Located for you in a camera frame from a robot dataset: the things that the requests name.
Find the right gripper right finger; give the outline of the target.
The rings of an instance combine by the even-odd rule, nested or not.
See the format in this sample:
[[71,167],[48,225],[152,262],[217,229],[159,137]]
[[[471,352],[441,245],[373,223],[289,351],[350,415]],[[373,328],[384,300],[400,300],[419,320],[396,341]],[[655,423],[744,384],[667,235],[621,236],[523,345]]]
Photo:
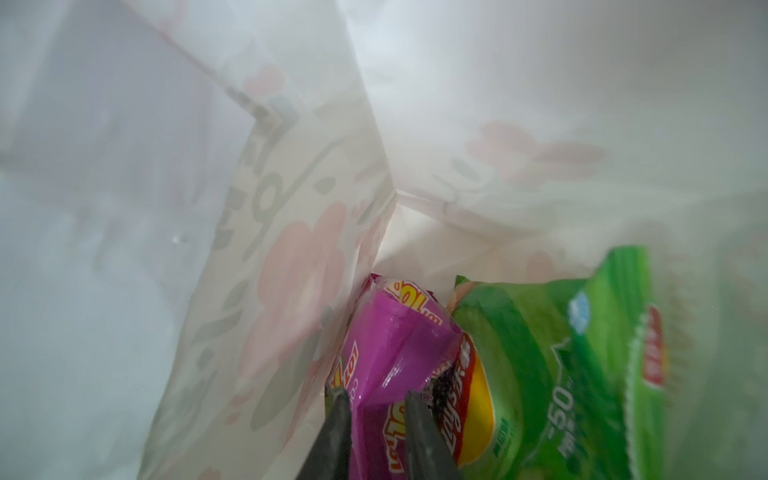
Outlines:
[[407,478],[461,480],[462,475],[423,398],[410,391],[405,399]]

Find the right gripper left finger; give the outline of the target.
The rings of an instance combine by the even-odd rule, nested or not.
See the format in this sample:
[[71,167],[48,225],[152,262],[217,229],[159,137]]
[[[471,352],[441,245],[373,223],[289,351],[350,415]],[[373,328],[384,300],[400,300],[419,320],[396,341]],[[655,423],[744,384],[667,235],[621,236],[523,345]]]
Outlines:
[[352,411],[348,392],[332,391],[333,405],[296,480],[348,480],[352,448]]

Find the purple Lotte gummy bag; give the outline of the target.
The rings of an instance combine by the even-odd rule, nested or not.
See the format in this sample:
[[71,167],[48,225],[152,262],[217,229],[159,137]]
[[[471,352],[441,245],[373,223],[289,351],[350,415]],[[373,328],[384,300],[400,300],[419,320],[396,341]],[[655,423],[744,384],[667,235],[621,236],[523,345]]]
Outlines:
[[349,478],[405,478],[406,396],[443,407],[461,337],[430,291],[378,274],[364,282],[325,385],[326,404],[339,389],[350,397]]

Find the green Lays chips bag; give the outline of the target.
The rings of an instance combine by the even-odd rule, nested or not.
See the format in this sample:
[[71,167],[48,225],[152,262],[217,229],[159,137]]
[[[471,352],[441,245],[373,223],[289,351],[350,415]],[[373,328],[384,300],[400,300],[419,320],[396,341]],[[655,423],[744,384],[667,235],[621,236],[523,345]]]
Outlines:
[[458,277],[463,338],[439,429],[466,479],[659,479],[665,352],[646,249],[592,276]]

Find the white floral paper bag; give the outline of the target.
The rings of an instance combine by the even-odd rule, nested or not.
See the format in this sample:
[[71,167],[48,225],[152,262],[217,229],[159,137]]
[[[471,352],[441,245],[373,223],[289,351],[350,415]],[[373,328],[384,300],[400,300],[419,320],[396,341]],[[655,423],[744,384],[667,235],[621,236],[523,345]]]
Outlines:
[[5,479],[292,478],[370,271],[621,244],[665,477],[765,478],[765,2],[1,5]]

